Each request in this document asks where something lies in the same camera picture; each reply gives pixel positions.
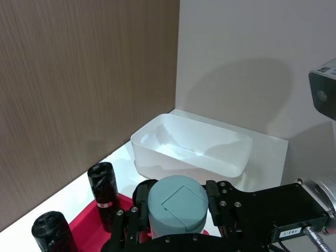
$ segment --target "black trash bag roll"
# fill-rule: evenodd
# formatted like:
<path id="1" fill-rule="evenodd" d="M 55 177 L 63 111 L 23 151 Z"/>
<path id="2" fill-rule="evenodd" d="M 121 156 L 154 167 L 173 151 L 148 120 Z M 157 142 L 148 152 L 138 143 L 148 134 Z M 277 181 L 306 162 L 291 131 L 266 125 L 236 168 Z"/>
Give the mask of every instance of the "black trash bag roll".
<path id="1" fill-rule="evenodd" d="M 70 227 L 60 212 L 50 211 L 38 217 L 31 228 L 42 252 L 77 252 Z"/>
<path id="2" fill-rule="evenodd" d="M 88 177 L 104 230 L 112 232 L 114 215 L 120 208 L 113 166 L 109 162 L 96 164 L 88 170 Z"/>

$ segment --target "sticker label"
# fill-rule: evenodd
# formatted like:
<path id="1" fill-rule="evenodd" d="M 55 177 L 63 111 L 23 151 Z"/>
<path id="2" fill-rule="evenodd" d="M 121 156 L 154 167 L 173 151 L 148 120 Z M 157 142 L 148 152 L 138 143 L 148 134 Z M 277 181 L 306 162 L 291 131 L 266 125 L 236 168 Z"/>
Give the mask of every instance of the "sticker label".
<path id="1" fill-rule="evenodd" d="M 336 68 L 322 66 L 316 69 L 315 72 L 336 80 Z"/>
<path id="2" fill-rule="evenodd" d="M 97 203 L 97 206 L 100 207 L 100 208 L 107 208 L 109 206 L 112 206 L 112 202 L 108 202 L 108 203 L 105 203 L 105 204 Z"/>
<path id="3" fill-rule="evenodd" d="M 302 229 L 302 227 L 298 227 L 298 228 L 295 228 L 295 229 L 283 231 L 283 232 L 280 233 L 279 238 L 283 238 L 283 237 L 291 236 L 291 235 L 297 235 L 301 232 L 301 229 Z"/>

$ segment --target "brown wooden panel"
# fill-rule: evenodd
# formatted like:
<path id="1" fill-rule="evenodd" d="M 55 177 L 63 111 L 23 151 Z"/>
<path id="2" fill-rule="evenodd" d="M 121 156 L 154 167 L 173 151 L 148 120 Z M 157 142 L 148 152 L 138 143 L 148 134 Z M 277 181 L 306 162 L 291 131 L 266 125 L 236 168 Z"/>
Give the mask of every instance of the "brown wooden panel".
<path id="1" fill-rule="evenodd" d="M 0 1 L 0 229 L 174 108 L 178 9 Z"/>

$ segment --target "white table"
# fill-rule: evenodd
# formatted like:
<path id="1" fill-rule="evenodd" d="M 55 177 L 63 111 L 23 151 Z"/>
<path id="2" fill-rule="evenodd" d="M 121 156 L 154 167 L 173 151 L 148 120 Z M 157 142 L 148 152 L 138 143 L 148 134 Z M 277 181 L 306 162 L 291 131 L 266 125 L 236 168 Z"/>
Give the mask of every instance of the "white table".
<path id="1" fill-rule="evenodd" d="M 239 190 L 253 192 L 280 185 L 288 141 L 181 110 L 175 109 L 171 113 L 241 132 L 253 139 L 254 146 L 250 159 L 241 181 L 236 186 Z M 145 178 L 137 173 L 134 166 L 131 143 L 126 143 L 103 161 L 113 164 L 119 193 L 132 197 L 135 187 Z M 2 231 L 0 250 L 40 251 L 31 235 L 33 222 L 38 216 L 47 211 L 60 211 L 66 220 L 71 222 L 92 200 L 93 194 L 85 173 Z M 205 229 L 211 235 L 219 236 L 218 229 L 213 226 L 209 213 Z"/>

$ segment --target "white wall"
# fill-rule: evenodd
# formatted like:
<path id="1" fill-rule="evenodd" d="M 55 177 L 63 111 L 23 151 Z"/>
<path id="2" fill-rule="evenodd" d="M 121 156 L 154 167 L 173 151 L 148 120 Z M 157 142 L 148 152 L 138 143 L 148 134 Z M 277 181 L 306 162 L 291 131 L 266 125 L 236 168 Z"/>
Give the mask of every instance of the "white wall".
<path id="1" fill-rule="evenodd" d="M 178 109 L 288 139 L 283 183 L 336 166 L 308 81 L 336 57 L 335 0 L 181 0 L 178 45 Z"/>

